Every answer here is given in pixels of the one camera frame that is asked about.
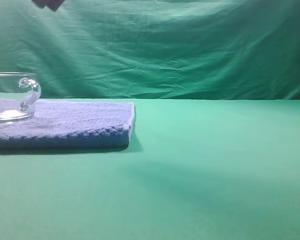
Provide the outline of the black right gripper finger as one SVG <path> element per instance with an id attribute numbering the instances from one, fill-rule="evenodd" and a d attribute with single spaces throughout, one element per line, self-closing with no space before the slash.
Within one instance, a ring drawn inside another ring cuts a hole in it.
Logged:
<path id="1" fill-rule="evenodd" d="M 53 12 L 56 12 L 65 0 L 31 0 L 38 8 L 48 8 Z"/>

